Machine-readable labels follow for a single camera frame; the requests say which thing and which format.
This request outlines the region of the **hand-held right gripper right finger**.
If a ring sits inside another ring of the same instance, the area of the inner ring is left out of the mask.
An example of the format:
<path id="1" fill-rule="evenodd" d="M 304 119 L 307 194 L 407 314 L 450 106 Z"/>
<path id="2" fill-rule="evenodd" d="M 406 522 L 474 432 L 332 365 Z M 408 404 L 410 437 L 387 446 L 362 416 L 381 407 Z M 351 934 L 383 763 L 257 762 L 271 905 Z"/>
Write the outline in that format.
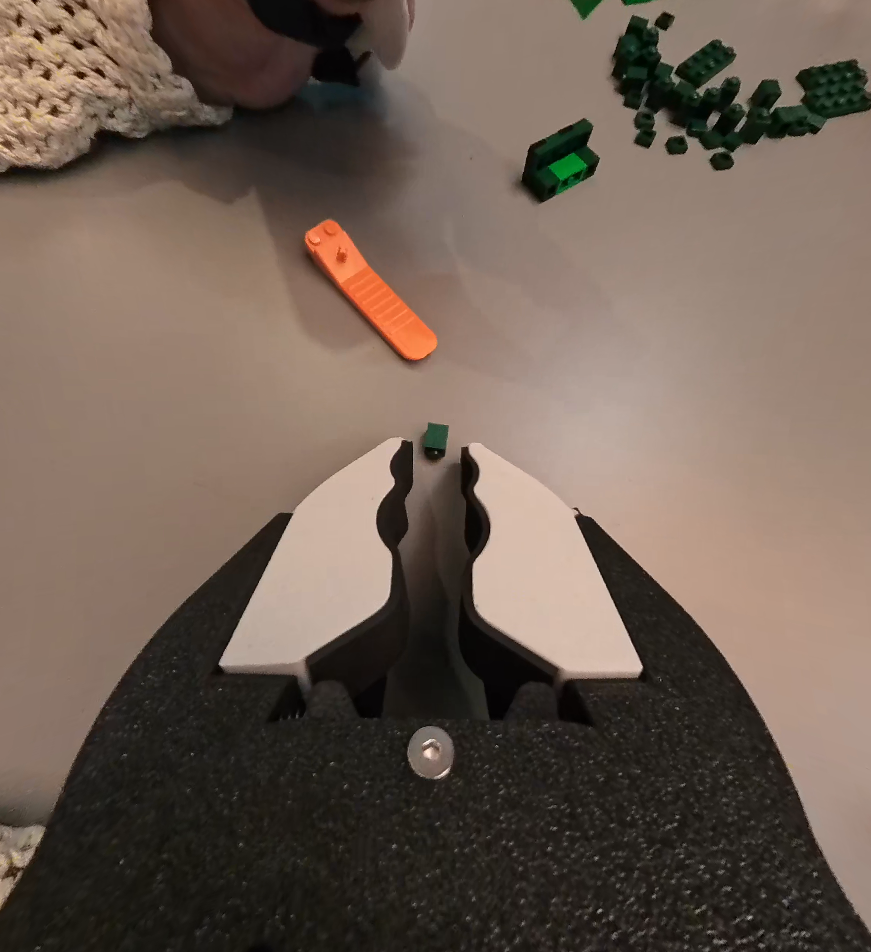
<path id="1" fill-rule="evenodd" d="M 503 719 L 526 684 L 558 704 L 570 682 L 638 680 L 643 662 L 574 509 L 483 444 L 465 446 L 460 463 L 458 642 L 489 717 Z"/>

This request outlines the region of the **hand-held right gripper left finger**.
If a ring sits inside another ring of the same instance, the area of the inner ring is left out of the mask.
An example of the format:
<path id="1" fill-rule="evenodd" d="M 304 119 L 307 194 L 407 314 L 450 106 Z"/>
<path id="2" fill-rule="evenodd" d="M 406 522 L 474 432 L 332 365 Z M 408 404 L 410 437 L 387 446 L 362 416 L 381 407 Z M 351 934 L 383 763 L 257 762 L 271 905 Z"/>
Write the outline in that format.
<path id="1" fill-rule="evenodd" d="M 361 716 L 381 715 L 408 640 L 398 547 L 413 465 L 412 443 L 390 438 L 297 506 L 220 657 L 223 672 L 288 676 L 305 696 L 337 682 Z"/>

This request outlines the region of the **pile of dark green lego pieces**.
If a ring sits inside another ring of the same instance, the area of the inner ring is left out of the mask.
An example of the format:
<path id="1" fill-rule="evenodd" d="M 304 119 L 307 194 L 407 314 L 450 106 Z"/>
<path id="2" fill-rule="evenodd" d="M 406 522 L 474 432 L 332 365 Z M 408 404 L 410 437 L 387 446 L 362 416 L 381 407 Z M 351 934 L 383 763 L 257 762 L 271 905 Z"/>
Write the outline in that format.
<path id="1" fill-rule="evenodd" d="M 762 79 L 742 100 L 742 81 L 730 74 L 737 51 L 721 39 L 677 64 L 663 58 L 660 41 L 674 20 L 667 11 L 653 21 L 632 15 L 611 56 L 611 78 L 633 112 L 633 142 L 642 149 L 658 141 L 660 125 L 667 123 L 674 133 L 663 143 L 666 154 L 679 157 L 698 146 L 710 167 L 724 172 L 734 167 L 740 149 L 815 136 L 834 119 L 871 110 L 868 73 L 856 59 L 799 70 L 798 101 L 782 103 L 775 78 Z"/>

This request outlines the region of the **person's left forearm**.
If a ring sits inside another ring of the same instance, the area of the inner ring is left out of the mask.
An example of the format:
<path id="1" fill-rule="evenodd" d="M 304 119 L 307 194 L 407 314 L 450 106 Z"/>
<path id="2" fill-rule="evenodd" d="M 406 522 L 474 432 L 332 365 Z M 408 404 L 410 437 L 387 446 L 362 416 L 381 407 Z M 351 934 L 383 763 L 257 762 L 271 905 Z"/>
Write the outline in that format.
<path id="1" fill-rule="evenodd" d="M 0 173 L 56 170 L 101 132 L 223 125 L 152 37 L 144 1 L 0 1 Z"/>

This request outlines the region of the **dark green lego subassembly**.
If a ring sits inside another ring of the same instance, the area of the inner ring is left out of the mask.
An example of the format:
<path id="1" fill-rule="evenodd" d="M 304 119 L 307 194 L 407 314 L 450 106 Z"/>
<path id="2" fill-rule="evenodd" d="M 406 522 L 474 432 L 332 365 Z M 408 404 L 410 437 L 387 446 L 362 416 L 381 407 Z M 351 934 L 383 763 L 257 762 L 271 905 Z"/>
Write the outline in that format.
<path id="1" fill-rule="evenodd" d="M 595 174 L 600 158 L 588 145 L 592 131 L 591 121 L 582 118 L 529 147 L 521 184 L 539 203 Z"/>

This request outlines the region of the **person's left hand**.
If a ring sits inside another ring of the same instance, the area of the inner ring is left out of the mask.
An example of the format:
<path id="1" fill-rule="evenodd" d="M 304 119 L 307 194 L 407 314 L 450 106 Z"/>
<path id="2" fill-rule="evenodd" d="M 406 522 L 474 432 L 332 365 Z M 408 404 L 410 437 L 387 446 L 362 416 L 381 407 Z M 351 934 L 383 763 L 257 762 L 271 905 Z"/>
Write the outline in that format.
<path id="1" fill-rule="evenodd" d="M 206 104 L 268 110 L 310 80 L 316 49 L 265 28 L 245 1 L 150 1 L 152 36 Z"/>

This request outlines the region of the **orange brick separator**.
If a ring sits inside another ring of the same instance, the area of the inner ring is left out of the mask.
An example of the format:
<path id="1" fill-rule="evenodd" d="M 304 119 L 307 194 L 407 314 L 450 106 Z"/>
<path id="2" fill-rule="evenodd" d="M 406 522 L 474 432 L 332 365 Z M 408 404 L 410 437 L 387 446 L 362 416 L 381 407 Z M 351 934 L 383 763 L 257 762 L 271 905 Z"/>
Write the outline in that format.
<path id="1" fill-rule="evenodd" d="M 436 349 L 435 333 L 373 270 L 337 222 L 320 222 L 305 233 L 304 244 L 343 296 L 401 358 L 418 362 Z"/>

